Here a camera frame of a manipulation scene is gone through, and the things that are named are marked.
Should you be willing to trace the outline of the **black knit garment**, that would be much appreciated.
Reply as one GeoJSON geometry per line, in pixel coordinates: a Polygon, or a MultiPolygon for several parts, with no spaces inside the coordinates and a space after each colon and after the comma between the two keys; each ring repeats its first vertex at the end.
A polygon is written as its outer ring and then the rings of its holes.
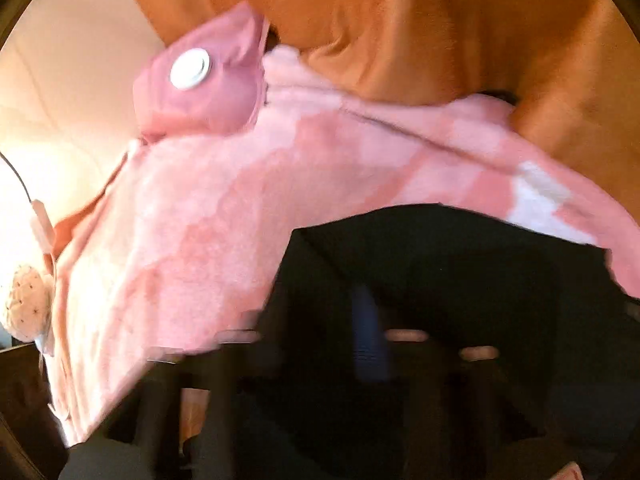
{"type": "Polygon", "coordinates": [[[386,330],[556,331],[551,413],[585,479],[639,474],[639,303],[603,249],[443,206],[294,231],[233,347],[231,479],[383,479],[386,330]]]}

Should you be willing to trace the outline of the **pink fleece blanket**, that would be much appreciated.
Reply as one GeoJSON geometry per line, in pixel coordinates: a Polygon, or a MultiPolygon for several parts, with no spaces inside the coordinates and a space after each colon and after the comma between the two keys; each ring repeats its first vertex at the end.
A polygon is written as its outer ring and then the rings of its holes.
{"type": "Polygon", "coordinates": [[[155,349],[198,351],[259,308],[293,230],[378,208],[440,203],[606,248],[639,290],[639,229],[597,185],[513,133],[508,104],[366,102],[265,56],[256,124],[131,144],[58,260],[47,357],[68,444],[90,431],[155,349]]]}

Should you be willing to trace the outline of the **white dotted round lamp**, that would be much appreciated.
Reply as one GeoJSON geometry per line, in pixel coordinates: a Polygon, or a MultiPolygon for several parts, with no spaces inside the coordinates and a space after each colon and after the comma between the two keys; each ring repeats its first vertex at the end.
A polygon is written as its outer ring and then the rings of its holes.
{"type": "Polygon", "coordinates": [[[47,333],[53,299],[53,278],[23,264],[2,288],[2,327],[21,342],[34,342],[47,333]]]}

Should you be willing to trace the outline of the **pink hot water bag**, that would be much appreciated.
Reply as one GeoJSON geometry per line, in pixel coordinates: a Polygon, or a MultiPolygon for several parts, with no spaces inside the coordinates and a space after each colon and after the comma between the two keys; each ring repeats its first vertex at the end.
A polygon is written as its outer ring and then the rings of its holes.
{"type": "Polygon", "coordinates": [[[132,85],[140,134],[155,141],[253,128],[266,96],[268,30],[265,18],[242,2],[153,58],[132,85]]]}

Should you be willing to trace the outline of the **orange curtain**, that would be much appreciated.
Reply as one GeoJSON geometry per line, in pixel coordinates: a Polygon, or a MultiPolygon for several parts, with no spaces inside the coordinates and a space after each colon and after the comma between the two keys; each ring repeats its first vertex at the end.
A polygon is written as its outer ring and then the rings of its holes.
{"type": "Polygon", "coordinates": [[[514,96],[513,129],[639,211],[639,38],[614,0],[137,0],[166,44],[249,3],[360,98],[514,96]]]}

